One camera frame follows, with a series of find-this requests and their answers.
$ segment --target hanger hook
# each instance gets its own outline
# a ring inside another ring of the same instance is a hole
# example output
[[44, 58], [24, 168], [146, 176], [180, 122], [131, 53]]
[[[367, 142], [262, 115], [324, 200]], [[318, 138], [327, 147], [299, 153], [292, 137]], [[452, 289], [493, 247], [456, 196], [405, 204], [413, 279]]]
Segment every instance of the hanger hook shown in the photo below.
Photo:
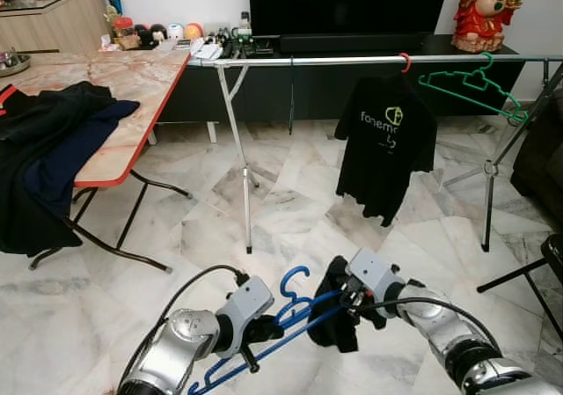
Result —
[[303, 272], [305, 276], [309, 276], [311, 273], [309, 272], [309, 268], [306, 266], [297, 266], [293, 269], [289, 270], [281, 279], [280, 282], [280, 292], [283, 296], [287, 298], [291, 298], [291, 302], [294, 303], [297, 300], [297, 293], [294, 291], [287, 291], [286, 285], [288, 284], [289, 280], [299, 272]]
[[493, 54], [491, 54], [489, 52], [481, 52], [481, 54], [486, 56], [487, 58], [489, 58], [489, 63], [487, 65], [485, 65], [484, 67], [479, 68], [481, 71], [484, 71], [485, 69], [489, 69], [493, 66], [494, 59], [493, 59]]
[[413, 63], [413, 60], [411, 59], [411, 56], [407, 52], [401, 52], [398, 55], [403, 56], [406, 59], [406, 68], [401, 70], [401, 72], [403, 74], [405, 74], [405, 73], [408, 72], [409, 69], [411, 69], [411, 65]]

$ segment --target white wall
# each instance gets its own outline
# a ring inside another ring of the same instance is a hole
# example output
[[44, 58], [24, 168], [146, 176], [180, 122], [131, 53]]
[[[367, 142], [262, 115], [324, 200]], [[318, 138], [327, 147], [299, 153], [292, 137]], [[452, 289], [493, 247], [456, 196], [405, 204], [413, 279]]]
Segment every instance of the white wall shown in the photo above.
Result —
[[[453, 17], [459, 0], [444, 0], [436, 33], [452, 33]], [[198, 22], [209, 29], [217, 25], [234, 26], [241, 11], [248, 11], [249, 0], [121, 0], [125, 15], [136, 23]], [[524, 0], [506, 28], [505, 43], [522, 54], [563, 54], [563, 0]], [[528, 65], [522, 73], [515, 95], [534, 99], [541, 90], [542, 66]]]

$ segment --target sofa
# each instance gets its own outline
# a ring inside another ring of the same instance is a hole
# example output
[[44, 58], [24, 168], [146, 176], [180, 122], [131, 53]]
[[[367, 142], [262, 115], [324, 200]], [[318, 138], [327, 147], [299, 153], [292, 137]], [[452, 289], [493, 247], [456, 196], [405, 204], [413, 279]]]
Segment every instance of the sofa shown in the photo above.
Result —
[[563, 224], [563, 89], [555, 91], [531, 126], [510, 179], [524, 196], [534, 196]]

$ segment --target metal bowl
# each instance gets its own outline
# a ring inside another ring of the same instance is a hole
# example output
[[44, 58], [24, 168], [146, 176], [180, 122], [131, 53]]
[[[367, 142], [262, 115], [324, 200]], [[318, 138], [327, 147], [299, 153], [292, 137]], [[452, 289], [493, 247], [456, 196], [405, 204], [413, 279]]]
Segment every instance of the metal bowl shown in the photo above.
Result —
[[30, 63], [30, 55], [20, 55], [15, 52], [0, 53], [0, 77], [18, 74], [24, 69], [28, 69]]

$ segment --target black cloth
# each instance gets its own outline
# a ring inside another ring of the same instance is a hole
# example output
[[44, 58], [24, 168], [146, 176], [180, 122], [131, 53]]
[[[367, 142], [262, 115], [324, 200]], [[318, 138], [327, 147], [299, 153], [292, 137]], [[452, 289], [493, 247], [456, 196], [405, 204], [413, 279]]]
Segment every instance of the black cloth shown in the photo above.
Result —
[[352, 195], [365, 217], [382, 216], [389, 226], [411, 172], [434, 168], [436, 129], [403, 74], [362, 78], [335, 131], [348, 139], [336, 194]]
[[0, 251], [33, 255], [82, 242], [25, 189], [23, 176], [84, 119], [115, 103], [108, 88], [82, 82], [29, 99], [16, 92], [0, 115]]
[[27, 168], [24, 174], [27, 192], [53, 215], [65, 217], [70, 211], [74, 178], [117, 128], [119, 120], [137, 107], [139, 102], [120, 100], [88, 117], [72, 134]]
[[[327, 292], [342, 288], [342, 284], [348, 279], [346, 274], [347, 261], [337, 256], [329, 265], [323, 281], [320, 283], [315, 296], [321, 296]], [[315, 305], [309, 316], [309, 322], [321, 316], [340, 304], [337, 296], [329, 298]], [[363, 311], [361, 316], [373, 323], [376, 329], [383, 329], [386, 319], [379, 316], [376, 311]], [[348, 314], [344, 309], [320, 324], [307, 330], [309, 337], [321, 347], [335, 345], [341, 353], [351, 353], [358, 350], [358, 339], [355, 336], [355, 327], [360, 324], [360, 319]]]

